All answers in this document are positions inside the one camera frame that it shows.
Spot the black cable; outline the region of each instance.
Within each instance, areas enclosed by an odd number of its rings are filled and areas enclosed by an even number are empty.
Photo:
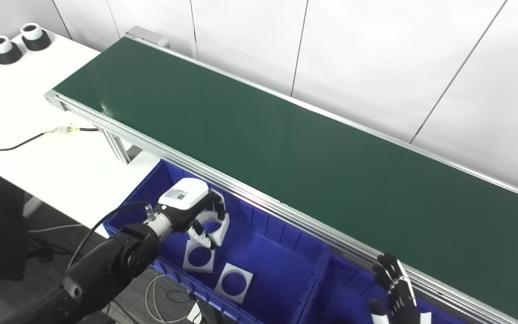
[[[125,308],[123,308],[123,306],[121,306],[120,303],[117,303],[117,300],[113,299],[113,304],[117,305],[117,307],[119,307],[119,309],[121,309],[123,314],[125,314],[131,320],[131,322],[134,322],[134,324],[139,324],[137,322],[137,320],[135,320],[135,318],[133,318],[133,316],[131,316],[131,314],[129,314],[129,312],[126,311]]]
[[[159,318],[166,324],[171,324],[171,323],[178,323],[178,322],[181,322],[182,320],[186,320],[187,317],[189,317],[189,314],[187,314],[186,316],[183,316],[182,318],[179,318],[179,319],[175,319],[175,320],[165,320],[163,318],[163,315],[161,315],[161,312],[159,310],[159,306],[157,306],[157,297],[156,297],[156,294],[155,294],[155,289],[156,289],[156,285],[157,285],[157,278],[159,278],[159,276],[156,276],[153,280],[153,306],[156,308],[156,311],[157,311],[157,315],[159,315]],[[171,289],[171,291],[177,291],[179,293],[181,293],[181,291],[178,291],[178,290],[175,290],[175,289]],[[192,299],[189,299],[185,302],[177,302],[171,298],[169,298],[169,296],[167,294],[165,294],[167,299],[169,299],[171,302],[175,303],[175,304],[183,304],[183,303],[187,303],[187,302],[191,302],[193,301]],[[146,304],[145,306],[147,307],[147,310],[149,312],[149,314],[156,320],[155,316],[151,313],[151,311],[149,310],[149,304],[147,303],[147,299],[145,300]]]
[[[53,252],[55,254],[64,254],[66,256],[73,256],[73,252],[71,252],[69,249],[67,249],[63,246],[60,246],[59,244],[50,243],[45,240],[41,240],[39,238],[31,238],[31,240],[34,240],[35,242],[37,242],[42,248],[52,247],[52,248],[60,248],[62,250],[62,251],[58,251],[58,250],[54,250],[54,249],[50,248],[51,252]]]
[[[195,303],[197,304],[197,307],[199,308],[199,315],[201,315],[201,320],[199,321],[199,323],[204,323],[205,322],[205,318],[203,317],[203,308],[201,308],[201,305],[199,304],[199,300],[197,299],[197,297],[195,297],[195,295],[193,295],[194,297],[194,300],[195,300]]]
[[[188,302],[192,302],[193,299],[189,298],[187,300],[184,300],[184,301],[177,301],[173,298],[171,298],[169,296],[169,293],[188,293],[187,291],[181,291],[181,290],[177,290],[177,289],[171,289],[171,290],[168,290],[166,293],[165,293],[165,297],[167,297],[167,299],[169,299],[169,301],[171,301],[172,303],[175,303],[175,304],[185,304],[185,303],[188,303]]]
[[[39,134],[37,134],[37,135],[35,135],[35,136],[33,136],[33,137],[29,138],[28,140],[26,140],[26,141],[24,141],[24,142],[21,142],[21,143],[17,144],[16,146],[13,146],[12,148],[8,148],[8,149],[0,149],[0,152],[7,151],[7,150],[15,150],[15,149],[16,149],[16,148],[18,148],[19,146],[24,145],[24,144],[27,144],[27,143],[29,143],[29,142],[31,142],[31,141],[33,141],[33,140],[35,140],[36,138],[43,136],[43,135],[45,135],[45,133],[39,133]]]
[[[83,238],[83,240],[79,244],[78,248],[73,253],[73,257],[69,261],[69,264],[67,265],[67,268],[71,267],[73,265],[73,263],[75,263],[76,257],[81,252],[81,249],[83,248],[83,245],[85,245],[85,242],[87,242],[89,240],[89,238],[95,232],[95,230],[99,227],[99,225],[103,224],[103,222],[105,222],[107,219],[109,219],[109,217],[113,216],[115,213],[117,213],[117,212],[119,212],[119,211],[121,211],[123,209],[131,208],[131,207],[145,207],[148,204],[149,203],[146,202],[146,201],[134,201],[134,202],[126,203],[124,205],[121,205],[121,206],[113,209],[113,211],[109,212],[109,214],[103,216],[102,219],[100,219],[95,225],[93,225],[92,228],[89,229],[89,232],[87,233],[87,235],[85,235],[85,237]]]

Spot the conveyor belt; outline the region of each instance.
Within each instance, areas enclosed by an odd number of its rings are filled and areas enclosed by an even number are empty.
[[[360,263],[394,252],[472,319],[517,322],[514,187],[133,35],[47,96]]]

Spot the black and white cylinder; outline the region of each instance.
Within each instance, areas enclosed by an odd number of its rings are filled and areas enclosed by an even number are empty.
[[[0,35],[0,64],[11,64],[17,62],[22,56],[22,53],[6,36]]]
[[[51,44],[51,39],[35,22],[29,22],[20,29],[23,43],[30,51],[41,51],[46,49]]]

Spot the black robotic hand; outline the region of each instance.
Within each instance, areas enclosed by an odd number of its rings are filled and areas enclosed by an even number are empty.
[[[417,309],[411,279],[401,261],[389,252],[378,256],[377,261],[379,263],[373,265],[375,281],[387,291],[389,314],[380,300],[371,300],[374,324],[430,324],[431,313],[419,313]]]

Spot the cable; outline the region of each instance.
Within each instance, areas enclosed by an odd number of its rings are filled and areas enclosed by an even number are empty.
[[[50,243],[45,240],[40,240],[38,238],[31,238],[31,240],[34,240],[35,242],[39,243],[39,246],[35,246],[36,248],[48,248],[48,247],[60,248],[62,251],[57,251],[52,248],[50,248],[50,250],[51,250],[51,252],[53,252],[55,254],[64,254],[66,256],[73,256],[73,252],[71,252],[69,249],[67,249],[63,246],[60,246],[59,244]]]
[[[165,297],[167,297],[167,299],[169,299],[171,301],[171,303],[185,304],[185,303],[189,303],[189,302],[193,301],[193,299],[191,299],[191,298],[184,300],[184,301],[177,301],[177,300],[171,298],[169,296],[169,293],[185,293],[185,291],[181,291],[181,290],[177,290],[177,289],[171,289],[171,290],[167,291],[167,293],[165,293]]]
[[[60,126],[60,127],[56,127],[54,130],[50,130],[50,131],[44,131],[43,133],[39,133],[29,139],[27,139],[26,141],[23,141],[19,144],[17,144],[16,146],[13,146],[11,148],[7,148],[7,149],[0,149],[0,152],[4,152],[4,151],[8,151],[8,150],[15,150],[16,148],[20,147],[21,145],[25,145],[33,140],[35,140],[36,138],[39,138],[47,133],[58,133],[58,134],[66,134],[66,133],[70,133],[72,131],[98,131],[99,129],[96,129],[96,128],[78,128],[78,127],[69,127],[69,126]]]
[[[60,228],[79,227],[79,226],[84,226],[84,225],[83,224],[69,224],[69,225],[54,226],[54,227],[42,228],[42,229],[33,229],[33,230],[30,230],[29,233],[41,233],[41,232],[47,232],[48,230],[58,230]]]
[[[156,293],[155,293],[155,291],[156,291],[155,290],[156,282],[157,282],[157,279],[159,279],[161,277],[164,277],[164,276],[165,276],[164,274],[156,273],[155,278],[153,278],[152,281],[150,281],[149,285],[147,285],[147,289],[145,290],[145,307],[146,307],[147,312],[149,313],[149,315],[153,318],[153,320],[156,320],[157,322],[160,322],[160,323],[163,323],[163,324],[174,324],[174,323],[177,323],[177,322],[181,322],[182,320],[187,318],[187,316],[189,316],[189,314],[183,316],[182,318],[178,318],[178,319],[175,319],[175,320],[165,320],[163,318],[163,316],[161,316],[161,313],[159,312],[159,308],[157,307]],[[149,289],[150,289],[151,286],[153,286],[153,306],[155,307],[156,313],[157,313],[157,315],[159,317],[155,316],[155,314],[153,314],[151,308],[149,307],[148,296],[149,296]]]
[[[139,206],[145,207],[146,205],[149,205],[149,203],[146,201],[134,201],[134,202],[126,203],[124,205],[121,205],[121,206],[113,209],[113,211],[110,211],[109,214],[103,216],[102,219],[100,219],[95,225],[93,225],[92,228],[89,229],[89,232],[87,233],[87,235],[85,235],[85,237],[83,238],[83,240],[77,247],[76,251],[73,253],[73,257],[69,261],[67,268],[71,267],[73,265],[73,263],[75,263],[76,257],[81,252],[81,249],[83,248],[83,245],[85,245],[85,242],[87,242],[89,240],[89,238],[95,232],[95,230],[99,227],[99,225],[103,224],[103,222],[105,222],[107,219],[109,219],[109,217],[113,216],[115,213],[117,213],[119,211],[122,211],[123,209],[131,208],[131,207],[139,207]]]
[[[203,313],[201,313],[201,308],[199,308],[199,312],[197,313],[197,315],[195,315],[195,317],[193,318],[192,322],[195,323],[195,320],[197,319],[197,317],[199,317],[200,315],[203,315]]]
[[[165,320],[163,319],[163,316],[161,316],[161,314],[159,313],[159,310],[158,308],[156,307],[156,311],[157,311],[157,314],[159,315],[159,318],[157,318],[151,311],[151,309],[149,308],[149,289],[150,287],[153,285],[154,282],[157,281],[157,279],[163,277],[164,275],[163,274],[159,274],[156,272],[155,274],[155,278],[153,278],[152,281],[150,281],[149,285],[147,285],[147,289],[145,290],[145,308],[147,309],[147,312],[149,313],[149,315],[153,318],[153,320],[156,320],[157,322],[160,322],[160,323],[166,323]]]
[[[119,309],[121,309],[123,314],[125,314],[131,320],[131,322],[134,322],[134,324],[139,324],[139,322],[137,322],[137,320],[135,318],[133,318],[133,316],[131,316],[131,314],[129,314],[129,312],[126,311],[125,308],[123,308],[123,306],[121,306],[120,303],[117,303],[117,300],[113,299],[113,304],[117,305],[117,307],[119,307]]]
[[[29,143],[29,142],[31,142],[31,141],[33,141],[33,140],[35,140],[35,139],[37,139],[37,138],[39,138],[39,137],[41,137],[41,136],[45,135],[45,134],[47,134],[47,133],[49,133],[49,132],[47,132],[47,131],[46,131],[45,133],[39,133],[39,134],[37,134],[37,135],[35,135],[35,136],[33,136],[33,137],[29,138],[28,140],[23,141],[23,142],[21,142],[21,143],[17,144],[16,146],[13,146],[13,147],[11,147],[11,148],[7,148],[7,149],[0,149],[0,152],[4,152],[4,151],[8,151],[8,150],[15,150],[16,148],[20,147],[21,145],[25,145],[25,144],[27,144],[27,143]]]

